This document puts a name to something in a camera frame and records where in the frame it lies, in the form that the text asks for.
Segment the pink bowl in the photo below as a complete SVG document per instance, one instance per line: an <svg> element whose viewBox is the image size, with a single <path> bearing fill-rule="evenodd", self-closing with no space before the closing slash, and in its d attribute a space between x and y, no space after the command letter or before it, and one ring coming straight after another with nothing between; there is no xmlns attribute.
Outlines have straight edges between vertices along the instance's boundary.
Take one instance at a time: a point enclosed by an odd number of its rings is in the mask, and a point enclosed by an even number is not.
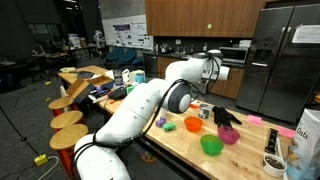
<svg viewBox="0 0 320 180"><path fill-rule="evenodd" d="M239 132L230 126L220 126L218 128L218 137L225 144L234 144L240 138Z"/></svg>

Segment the kitchen counter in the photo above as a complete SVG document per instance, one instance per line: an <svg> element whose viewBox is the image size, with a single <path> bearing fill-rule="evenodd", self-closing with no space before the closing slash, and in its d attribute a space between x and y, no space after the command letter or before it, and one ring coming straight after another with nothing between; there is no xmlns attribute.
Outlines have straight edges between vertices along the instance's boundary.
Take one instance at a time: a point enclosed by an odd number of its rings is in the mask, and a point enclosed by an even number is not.
<svg viewBox="0 0 320 180"><path fill-rule="evenodd" d="M185 55L185 54L162 54L155 51L142 51L142 54L149 55L149 56L167 57L167 58L173 58L173 59L184 60L184 61L192 57L191 55ZM239 68L245 67L245 64L230 63L230 62L222 62L222 65L227 67L239 67Z"/></svg>

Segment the white bag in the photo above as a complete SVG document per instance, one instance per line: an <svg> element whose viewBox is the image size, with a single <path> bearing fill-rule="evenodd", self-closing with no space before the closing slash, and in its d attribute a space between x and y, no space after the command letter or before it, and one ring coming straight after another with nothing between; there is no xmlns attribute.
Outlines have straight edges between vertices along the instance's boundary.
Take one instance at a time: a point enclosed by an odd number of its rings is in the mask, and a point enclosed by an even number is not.
<svg viewBox="0 0 320 180"><path fill-rule="evenodd" d="M314 180L320 176L320 111L304 110L286 162L288 179Z"/></svg>

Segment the green bowl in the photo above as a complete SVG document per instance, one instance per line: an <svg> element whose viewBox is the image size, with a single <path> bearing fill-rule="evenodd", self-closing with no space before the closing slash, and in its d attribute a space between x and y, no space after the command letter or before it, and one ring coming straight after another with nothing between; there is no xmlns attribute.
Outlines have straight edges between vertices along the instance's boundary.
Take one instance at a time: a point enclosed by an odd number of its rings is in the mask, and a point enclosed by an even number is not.
<svg viewBox="0 0 320 180"><path fill-rule="evenodd" d="M220 138L210 134L202 136L200 139L200 144L203 152L210 156L218 155L224 147Z"/></svg>

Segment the round stool seat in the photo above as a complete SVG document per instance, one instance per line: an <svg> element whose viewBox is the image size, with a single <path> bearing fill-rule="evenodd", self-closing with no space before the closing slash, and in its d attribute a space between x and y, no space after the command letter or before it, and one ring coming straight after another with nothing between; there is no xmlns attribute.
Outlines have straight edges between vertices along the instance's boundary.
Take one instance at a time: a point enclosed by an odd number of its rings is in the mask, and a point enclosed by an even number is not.
<svg viewBox="0 0 320 180"><path fill-rule="evenodd" d="M50 147L54 150L68 149L73 147L86 134L88 134L86 125L73 124L54 134L50 139Z"/></svg>
<svg viewBox="0 0 320 180"><path fill-rule="evenodd" d="M61 108L70 106L72 103L73 103L73 99L71 97L66 96L66 97L62 97L52 101L48 107L51 110L61 109Z"/></svg>
<svg viewBox="0 0 320 180"><path fill-rule="evenodd" d="M53 129L62 129L72 124L76 124L82 119L81 111L69 111L52 119L50 127Z"/></svg>

